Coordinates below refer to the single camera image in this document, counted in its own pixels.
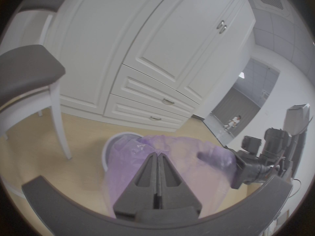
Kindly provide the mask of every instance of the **drawer handle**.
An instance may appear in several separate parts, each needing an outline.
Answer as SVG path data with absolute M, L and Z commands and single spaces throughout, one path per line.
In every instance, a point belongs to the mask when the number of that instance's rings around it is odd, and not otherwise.
M 218 24 L 217 30 L 220 29 L 223 25 L 224 25 L 224 20 L 222 20 L 222 21 Z
M 167 99 L 163 99 L 163 103 L 166 104 L 166 105 L 172 105 L 172 104 L 175 104 L 175 102 L 173 101 L 170 101 L 170 100 L 167 100 Z
M 225 31 L 226 27 L 227 27 L 226 25 L 223 26 L 223 28 L 219 31 L 219 34 L 222 34 Z
M 150 120 L 162 120 L 162 118 L 154 118 L 153 116 L 150 116 Z

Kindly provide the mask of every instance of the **ceiling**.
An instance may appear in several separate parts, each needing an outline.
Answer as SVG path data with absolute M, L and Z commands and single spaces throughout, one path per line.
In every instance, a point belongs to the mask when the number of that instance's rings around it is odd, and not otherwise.
M 285 57 L 299 68 L 315 86 L 315 45 L 303 20 L 286 0 L 294 23 L 277 14 L 259 10 L 253 0 L 248 0 L 256 23 L 254 36 L 257 45 Z
M 262 92 L 271 93 L 279 73 L 254 59 L 250 59 L 243 73 L 244 79 L 238 77 L 233 88 L 250 98 L 259 107 L 262 107 L 265 103 Z

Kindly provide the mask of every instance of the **purple plastic bag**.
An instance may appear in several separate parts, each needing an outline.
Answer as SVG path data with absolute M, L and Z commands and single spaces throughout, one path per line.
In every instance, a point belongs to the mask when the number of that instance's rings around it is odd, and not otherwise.
M 189 137 L 145 136 L 131 139 L 124 135 L 110 150 L 105 174 L 105 202 L 112 206 L 135 176 L 147 156 L 164 153 L 201 202 L 199 217 L 213 214 L 230 188 L 236 171 L 232 152 L 211 142 Z

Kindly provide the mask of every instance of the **person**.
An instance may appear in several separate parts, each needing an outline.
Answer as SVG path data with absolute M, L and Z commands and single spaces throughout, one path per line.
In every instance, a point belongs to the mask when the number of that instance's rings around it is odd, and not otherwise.
M 224 125 L 224 130 L 229 130 L 232 127 L 236 127 L 236 125 L 240 122 L 241 116 L 235 116 L 227 125 Z

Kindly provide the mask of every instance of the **floor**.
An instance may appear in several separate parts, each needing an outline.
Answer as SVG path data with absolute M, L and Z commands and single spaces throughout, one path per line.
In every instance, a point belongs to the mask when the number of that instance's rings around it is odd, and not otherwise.
M 65 134 L 73 158 L 67 160 L 57 142 L 49 109 L 43 116 L 31 115 L 12 127 L 7 135 L 0 137 L 0 173 L 16 188 L 43 175 L 59 191 L 75 202 L 98 213 L 108 215 L 100 191 L 104 178 L 101 151 L 108 138 L 116 133 L 130 131 L 141 135 L 169 135 L 197 138 L 221 146 L 202 121 L 191 118 L 176 132 L 162 132 L 130 128 L 97 122 L 62 114 Z M 9 192 L 21 214 L 42 235 L 52 233 L 39 220 L 30 205 Z M 247 195 L 247 186 L 230 189 L 217 211 L 224 210 Z
M 230 141 L 234 139 L 232 134 L 224 130 L 224 124 L 220 122 L 214 115 L 212 115 L 212 113 L 210 113 L 203 122 L 219 140 L 222 146 L 229 144 Z

